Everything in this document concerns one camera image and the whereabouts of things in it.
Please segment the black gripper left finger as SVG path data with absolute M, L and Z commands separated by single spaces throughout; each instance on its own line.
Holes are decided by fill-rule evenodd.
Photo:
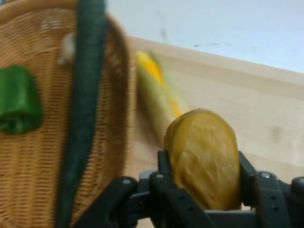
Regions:
M 143 218 L 150 218 L 156 228 L 209 227 L 206 212 L 174 183 L 167 151 L 158 152 L 158 170 L 147 178 L 113 180 L 76 222 L 76 227 L 134 228 Z

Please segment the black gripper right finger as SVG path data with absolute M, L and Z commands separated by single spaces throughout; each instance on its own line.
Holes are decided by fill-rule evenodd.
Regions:
M 239 151 L 242 203 L 255 208 L 262 228 L 304 226 L 304 178 L 285 183 L 274 173 L 256 171 Z

